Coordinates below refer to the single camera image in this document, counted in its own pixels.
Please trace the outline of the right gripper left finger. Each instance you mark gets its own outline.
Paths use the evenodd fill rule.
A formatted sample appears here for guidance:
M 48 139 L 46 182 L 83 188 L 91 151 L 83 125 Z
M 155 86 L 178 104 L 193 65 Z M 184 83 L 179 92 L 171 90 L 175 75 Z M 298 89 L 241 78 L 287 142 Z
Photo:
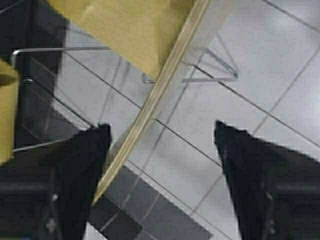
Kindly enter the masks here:
M 81 130 L 60 142 L 44 160 L 54 165 L 55 188 L 39 240 L 81 240 L 112 143 L 107 123 Z

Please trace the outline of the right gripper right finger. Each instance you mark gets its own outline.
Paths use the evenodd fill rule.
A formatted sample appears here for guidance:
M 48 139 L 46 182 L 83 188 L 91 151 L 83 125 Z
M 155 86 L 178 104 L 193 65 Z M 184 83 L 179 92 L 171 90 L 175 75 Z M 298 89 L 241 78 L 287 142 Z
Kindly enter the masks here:
M 214 142 L 243 240 L 320 237 L 320 163 L 215 122 Z

